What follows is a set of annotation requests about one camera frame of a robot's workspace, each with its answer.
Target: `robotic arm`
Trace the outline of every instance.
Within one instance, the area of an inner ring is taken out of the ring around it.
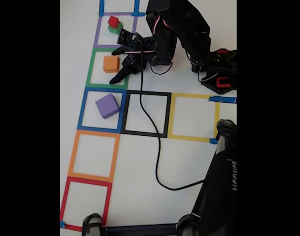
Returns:
[[[122,62],[123,69],[110,81],[116,84],[130,74],[141,71],[140,52],[143,50],[144,63],[150,66],[170,65],[179,38],[186,54],[190,55],[192,72],[207,72],[207,79],[200,83],[218,94],[237,89],[237,50],[219,49],[210,52],[210,27],[200,12],[188,0],[150,0],[146,21],[152,32],[143,38],[138,33],[122,30],[117,43],[121,45],[112,54],[127,53]]]

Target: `blue square outline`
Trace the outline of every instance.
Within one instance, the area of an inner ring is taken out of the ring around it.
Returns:
[[[87,93],[89,91],[96,91],[96,92],[117,92],[117,93],[121,93],[122,94],[121,104],[120,104],[120,111],[119,111],[119,118],[118,118],[118,123],[117,123],[117,129],[107,129],[107,128],[82,126],[82,120],[83,120],[83,115],[84,115],[86,98],[87,98]],[[125,103],[126,103],[126,96],[127,96],[127,91],[124,90],[124,89],[85,87],[77,129],[91,130],[91,131],[100,131],[100,132],[109,132],[109,133],[120,133],[120,131],[121,131],[121,124],[122,124],[122,120],[123,120],[123,116],[124,116],[124,108],[125,108]]]

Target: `yellow tape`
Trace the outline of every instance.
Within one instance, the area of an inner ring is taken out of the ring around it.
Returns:
[[[173,134],[174,115],[175,115],[175,106],[176,106],[176,98],[177,97],[190,97],[190,98],[209,99],[211,97],[211,95],[188,94],[188,93],[172,93],[171,94],[171,102],[170,102],[170,112],[169,112],[167,138],[169,138],[169,139],[189,140],[189,141],[198,141],[198,142],[207,142],[208,143],[210,141],[210,138]],[[216,134],[218,133],[218,131],[217,131],[217,121],[219,120],[219,110],[220,110],[220,103],[216,102],[215,103],[215,117],[214,117],[214,138],[215,138]]]

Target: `red cube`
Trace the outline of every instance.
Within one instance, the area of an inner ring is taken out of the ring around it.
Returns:
[[[109,18],[109,26],[110,27],[113,27],[116,29],[118,27],[119,23],[120,22],[117,17],[110,16],[110,18]]]

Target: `foam block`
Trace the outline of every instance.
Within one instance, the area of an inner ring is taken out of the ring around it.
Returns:
[[[117,17],[110,16],[109,18],[109,26],[112,28],[117,28],[119,26],[119,20]]]
[[[122,25],[122,23],[120,22],[117,28],[113,28],[113,27],[109,26],[109,31],[110,31],[111,33],[115,33],[115,34],[118,34],[118,35],[119,35],[119,33],[120,33],[120,31],[121,31],[122,28],[123,28],[123,25]]]
[[[118,56],[105,56],[103,63],[103,70],[106,73],[119,71],[120,59]]]
[[[109,94],[100,100],[97,100],[96,106],[100,111],[101,116],[106,119],[120,111],[117,102],[112,94]]]

